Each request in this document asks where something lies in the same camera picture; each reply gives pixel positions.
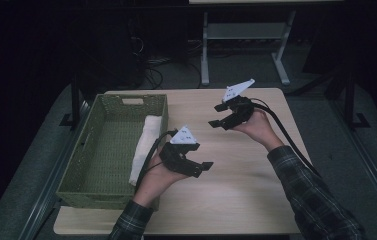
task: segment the white cloth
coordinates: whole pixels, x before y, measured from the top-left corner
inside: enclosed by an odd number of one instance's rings
[[[132,160],[132,171],[129,177],[129,183],[136,186],[139,173],[147,158],[148,152],[154,144],[154,141],[160,136],[161,116],[148,115],[145,118],[144,128],[138,145],[136,146],[134,159]]]

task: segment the wrist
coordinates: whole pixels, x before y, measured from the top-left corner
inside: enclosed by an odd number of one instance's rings
[[[132,198],[132,201],[146,208],[150,207],[153,200],[154,198],[151,196],[151,194],[141,192],[139,190],[135,193],[134,197]]]
[[[275,148],[284,146],[284,143],[277,136],[274,136],[272,138],[268,138],[266,142],[263,143],[263,146],[266,148],[268,152],[270,152]]]

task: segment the hand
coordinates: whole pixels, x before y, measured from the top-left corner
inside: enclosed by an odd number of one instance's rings
[[[188,176],[172,172],[163,164],[159,156],[160,150],[151,158],[151,168],[142,179],[142,182],[135,193],[133,201],[141,206],[149,207],[152,201],[163,194],[173,183],[188,178]]]
[[[247,122],[234,127],[232,130],[247,134],[254,141],[262,144],[269,152],[284,145],[273,131],[266,113],[261,109],[255,108]]]

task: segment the plaid shirt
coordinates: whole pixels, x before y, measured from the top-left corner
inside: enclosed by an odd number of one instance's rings
[[[152,208],[129,201],[110,233],[109,240],[138,240],[153,214]]]
[[[366,239],[353,215],[331,195],[322,179],[308,169],[289,146],[268,154],[295,221],[306,239]]]
[[[353,215],[335,200],[322,179],[300,161],[291,147],[272,150],[268,159],[281,180],[304,238],[366,239]],[[152,214],[152,209],[129,202],[109,240],[141,239]]]

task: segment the table surface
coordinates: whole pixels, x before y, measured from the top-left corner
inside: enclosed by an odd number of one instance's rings
[[[111,94],[166,94],[168,129],[187,125],[200,143],[187,158],[214,165],[199,178],[175,183],[160,198],[160,209],[148,223],[146,235],[293,234],[299,233],[281,183],[264,147],[246,135],[212,128],[225,89],[119,91]],[[298,128],[281,90],[250,88],[243,96],[265,101],[308,158]],[[287,144],[271,117],[275,132]],[[57,234],[108,234],[120,210],[61,207],[54,225]]]

